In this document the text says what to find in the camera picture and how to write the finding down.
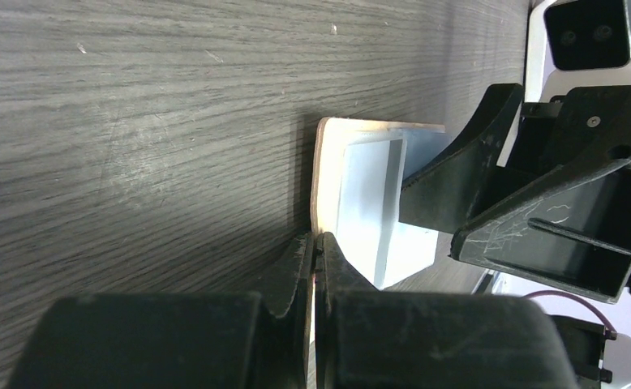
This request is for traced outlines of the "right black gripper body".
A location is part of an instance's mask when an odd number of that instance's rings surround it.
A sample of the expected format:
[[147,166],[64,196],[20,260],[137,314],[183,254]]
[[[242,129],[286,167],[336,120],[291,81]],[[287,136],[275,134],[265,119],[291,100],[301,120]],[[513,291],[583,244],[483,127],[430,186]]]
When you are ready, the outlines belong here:
[[[545,135],[521,128],[515,156],[563,165],[568,177],[589,181],[631,162],[631,85],[575,88]],[[631,293],[631,278],[627,286]]]

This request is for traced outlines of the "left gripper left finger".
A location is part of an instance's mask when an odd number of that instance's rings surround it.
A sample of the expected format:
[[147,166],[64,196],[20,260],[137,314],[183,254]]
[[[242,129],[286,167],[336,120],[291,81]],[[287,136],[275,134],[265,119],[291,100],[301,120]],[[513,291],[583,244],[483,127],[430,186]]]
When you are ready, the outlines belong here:
[[314,238],[295,238],[236,293],[87,294],[57,300],[11,388],[304,388]]

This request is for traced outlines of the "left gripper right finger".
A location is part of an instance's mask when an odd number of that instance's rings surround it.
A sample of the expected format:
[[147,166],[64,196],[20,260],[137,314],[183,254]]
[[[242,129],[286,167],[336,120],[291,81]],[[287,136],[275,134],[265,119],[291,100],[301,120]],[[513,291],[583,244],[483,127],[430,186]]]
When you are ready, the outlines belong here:
[[575,388],[554,322],[520,297],[385,292],[315,239],[319,388]]

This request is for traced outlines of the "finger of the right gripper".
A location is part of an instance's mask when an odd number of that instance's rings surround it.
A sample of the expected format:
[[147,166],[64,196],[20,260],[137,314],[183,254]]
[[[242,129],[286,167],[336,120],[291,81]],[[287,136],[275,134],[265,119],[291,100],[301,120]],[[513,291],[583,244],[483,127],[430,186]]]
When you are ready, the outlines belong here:
[[511,157],[479,213],[453,235],[452,259],[613,303],[631,278],[631,162],[589,181],[563,165]]
[[518,83],[487,88],[464,129],[403,181],[400,222],[453,234],[474,217],[523,97]]

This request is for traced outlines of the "beige leather card holder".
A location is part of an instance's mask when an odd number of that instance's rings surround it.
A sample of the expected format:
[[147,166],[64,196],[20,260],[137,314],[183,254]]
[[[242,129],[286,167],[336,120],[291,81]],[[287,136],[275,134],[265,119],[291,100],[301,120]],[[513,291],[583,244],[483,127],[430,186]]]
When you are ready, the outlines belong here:
[[377,289],[432,266],[439,234],[401,221],[401,184],[449,145],[444,126],[328,117],[315,141],[312,231]]

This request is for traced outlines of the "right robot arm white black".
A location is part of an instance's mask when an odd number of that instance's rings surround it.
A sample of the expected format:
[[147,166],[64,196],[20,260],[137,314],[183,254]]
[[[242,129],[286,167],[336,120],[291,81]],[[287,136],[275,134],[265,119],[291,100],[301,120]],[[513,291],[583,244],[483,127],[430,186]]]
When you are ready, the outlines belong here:
[[[631,85],[526,103],[493,84],[464,130],[401,185],[402,222],[452,235],[461,263],[611,303],[631,291]],[[412,297],[403,383],[631,387],[631,337],[531,297]]]

